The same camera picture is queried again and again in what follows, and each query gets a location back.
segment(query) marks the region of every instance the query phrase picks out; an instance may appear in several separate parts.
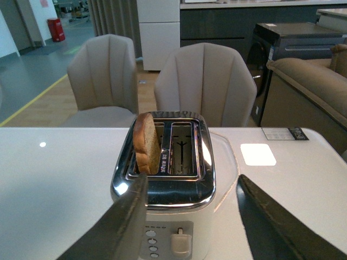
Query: dark cabinet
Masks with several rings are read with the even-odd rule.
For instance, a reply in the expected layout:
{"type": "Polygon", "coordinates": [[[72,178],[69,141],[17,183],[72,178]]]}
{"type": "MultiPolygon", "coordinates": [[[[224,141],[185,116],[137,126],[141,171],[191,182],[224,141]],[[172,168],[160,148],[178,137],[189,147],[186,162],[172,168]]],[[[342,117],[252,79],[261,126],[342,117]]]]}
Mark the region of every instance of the dark cabinet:
{"type": "Polygon", "coordinates": [[[347,8],[347,4],[181,9],[181,47],[216,43],[236,49],[246,60],[257,23],[316,23],[317,9],[328,8],[347,8]]]}

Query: doorway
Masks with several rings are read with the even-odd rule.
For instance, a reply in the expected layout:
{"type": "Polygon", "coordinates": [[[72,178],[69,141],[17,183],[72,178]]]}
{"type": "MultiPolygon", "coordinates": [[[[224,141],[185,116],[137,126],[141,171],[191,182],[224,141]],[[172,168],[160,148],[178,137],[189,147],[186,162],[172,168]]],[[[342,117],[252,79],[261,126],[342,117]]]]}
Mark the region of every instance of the doorway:
{"type": "Polygon", "coordinates": [[[19,53],[31,51],[33,43],[16,0],[1,0],[0,9],[19,53]]]}

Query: wooden floor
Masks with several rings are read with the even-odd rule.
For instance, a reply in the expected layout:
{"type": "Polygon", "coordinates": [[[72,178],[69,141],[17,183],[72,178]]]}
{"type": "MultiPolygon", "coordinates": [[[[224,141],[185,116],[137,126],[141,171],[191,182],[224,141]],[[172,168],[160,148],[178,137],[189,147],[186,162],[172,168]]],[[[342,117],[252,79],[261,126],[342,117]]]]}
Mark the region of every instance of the wooden floor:
{"type": "MultiPolygon", "coordinates": [[[[158,72],[144,71],[138,62],[139,112],[155,111],[154,82],[158,72]]],[[[77,112],[67,75],[2,123],[5,127],[57,127],[77,112]]]]}

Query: chair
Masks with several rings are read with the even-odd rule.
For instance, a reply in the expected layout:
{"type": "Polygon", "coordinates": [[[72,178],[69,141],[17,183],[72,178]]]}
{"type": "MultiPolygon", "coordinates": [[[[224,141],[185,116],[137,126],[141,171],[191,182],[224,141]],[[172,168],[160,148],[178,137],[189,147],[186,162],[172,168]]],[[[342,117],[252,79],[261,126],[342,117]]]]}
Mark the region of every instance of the chair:
{"type": "Polygon", "coordinates": [[[67,68],[78,112],[63,127],[129,127],[138,114],[133,42],[117,35],[89,39],[67,68]]]}
{"type": "Polygon", "coordinates": [[[210,127],[246,126],[255,96],[241,55],[211,43],[175,50],[155,83],[158,110],[200,113],[210,127]]]}
{"type": "MultiPolygon", "coordinates": [[[[269,61],[267,68],[272,71],[272,77],[261,126],[310,128],[320,133],[339,154],[345,153],[347,70],[343,74],[333,69],[333,60],[269,61]]],[[[342,57],[339,66],[347,68],[347,56],[342,57]]]]}

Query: white countertop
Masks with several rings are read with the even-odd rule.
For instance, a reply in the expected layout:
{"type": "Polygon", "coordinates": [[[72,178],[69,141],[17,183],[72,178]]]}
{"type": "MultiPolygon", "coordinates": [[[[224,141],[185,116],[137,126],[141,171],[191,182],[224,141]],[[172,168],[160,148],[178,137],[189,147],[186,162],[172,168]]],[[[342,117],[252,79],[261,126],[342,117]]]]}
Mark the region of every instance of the white countertop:
{"type": "Polygon", "coordinates": [[[242,7],[291,7],[297,5],[346,4],[346,0],[218,0],[215,3],[181,4],[181,9],[242,8],[242,7]]]}
{"type": "Polygon", "coordinates": [[[347,8],[335,8],[335,9],[318,9],[317,15],[328,14],[338,17],[347,17],[347,8]]]}
{"type": "MultiPolygon", "coordinates": [[[[110,184],[127,131],[0,128],[0,259],[56,259],[103,215],[113,203],[110,184]]],[[[227,156],[237,174],[245,174],[347,253],[347,164],[321,135],[305,129],[309,141],[270,141],[261,128],[210,132],[217,189],[222,185],[218,176],[229,171],[227,156]],[[276,164],[247,165],[240,149],[245,143],[267,144],[276,164]]],[[[251,258],[235,184],[215,210],[213,222],[206,260],[251,258]]]]}

